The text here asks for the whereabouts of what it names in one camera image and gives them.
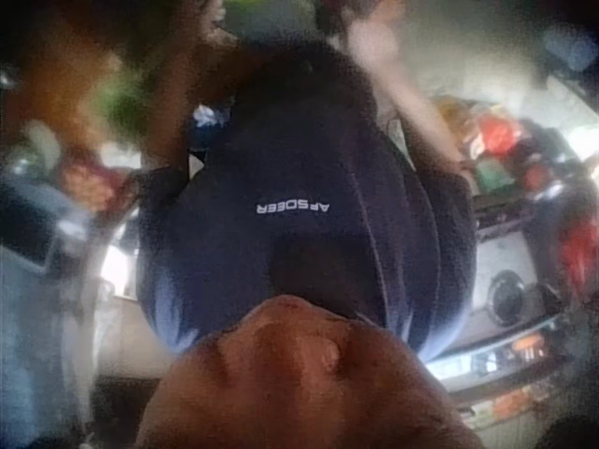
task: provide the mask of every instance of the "red object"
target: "red object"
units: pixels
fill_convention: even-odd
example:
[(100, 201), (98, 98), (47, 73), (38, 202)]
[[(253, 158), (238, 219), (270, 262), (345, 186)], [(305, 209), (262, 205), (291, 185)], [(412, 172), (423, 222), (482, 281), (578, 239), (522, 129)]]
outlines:
[(529, 192), (542, 191), (550, 181), (551, 173), (549, 169), (538, 162), (530, 165), (522, 177), (524, 188)]
[(478, 127), (485, 150), (493, 155), (508, 154), (516, 145), (516, 132), (509, 120), (486, 114), (478, 119)]
[(599, 252), (599, 223), (593, 217), (570, 227), (564, 234), (561, 247), (563, 266), (570, 283), (579, 295), (590, 276), (596, 276)]

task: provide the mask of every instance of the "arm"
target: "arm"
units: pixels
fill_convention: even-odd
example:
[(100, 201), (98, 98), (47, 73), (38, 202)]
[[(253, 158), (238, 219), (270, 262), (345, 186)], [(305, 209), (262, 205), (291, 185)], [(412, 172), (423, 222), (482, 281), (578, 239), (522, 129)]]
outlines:
[(143, 158), (146, 167), (175, 167), (185, 176), (189, 167), (183, 127), (197, 106), (197, 57), (210, 51), (213, 22), (222, 13), (220, 0), (198, 3), (183, 0), (172, 19), (168, 57), (154, 92)]
[(374, 81), (402, 118), (408, 152), (416, 170), (460, 174), (463, 156), (437, 109), (406, 77), (401, 64), (377, 74)]
[(408, 151), (419, 170), (460, 173), (462, 156), (440, 114), (408, 79), (396, 33), (377, 10), (366, 19), (344, 11), (347, 50), (402, 117)]

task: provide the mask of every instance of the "orange object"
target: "orange object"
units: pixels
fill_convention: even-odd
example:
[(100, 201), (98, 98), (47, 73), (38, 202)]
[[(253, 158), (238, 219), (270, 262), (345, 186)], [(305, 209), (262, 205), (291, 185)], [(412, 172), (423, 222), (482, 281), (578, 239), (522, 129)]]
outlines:
[(512, 151), (517, 143), (514, 126), (507, 119), (485, 114), (478, 119), (478, 127), (483, 136), (485, 149), (501, 156)]
[(535, 332), (531, 335), (527, 335), (526, 337), (522, 337), (512, 343), (512, 349), (516, 352), (526, 351), (527, 349), (533, 348), (535, 346), (541, 346), (545, 343), (545, 339), (543, 336)]

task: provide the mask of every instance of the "clothing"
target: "clothing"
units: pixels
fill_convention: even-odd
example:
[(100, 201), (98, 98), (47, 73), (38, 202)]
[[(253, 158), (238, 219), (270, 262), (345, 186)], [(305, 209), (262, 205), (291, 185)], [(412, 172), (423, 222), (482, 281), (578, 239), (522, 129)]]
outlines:
[(295, 51), (240, 90), (190, 182), (147, 174), (138, 296), (171, 350), (279, 294), (386, 327), (423, 359), (451, 342), (474, 277), (468, 185), (416, 174), (374, 112), (343, 57)]

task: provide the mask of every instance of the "food item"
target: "food item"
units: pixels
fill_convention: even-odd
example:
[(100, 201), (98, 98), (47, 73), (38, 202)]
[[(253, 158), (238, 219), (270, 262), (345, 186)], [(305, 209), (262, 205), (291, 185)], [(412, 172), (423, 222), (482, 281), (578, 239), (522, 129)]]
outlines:
[(123, 180), (117, 173), (84, 160), (65, 163), (62, 170), (65, 191), (91, 212), (110, 210)]
[(470, 159), (476, 159), (485, 150), (480, 139), (480, 130), (470, 105), (453, 96), (435, 99), (439, 113), (453, 134), (458, 148)]

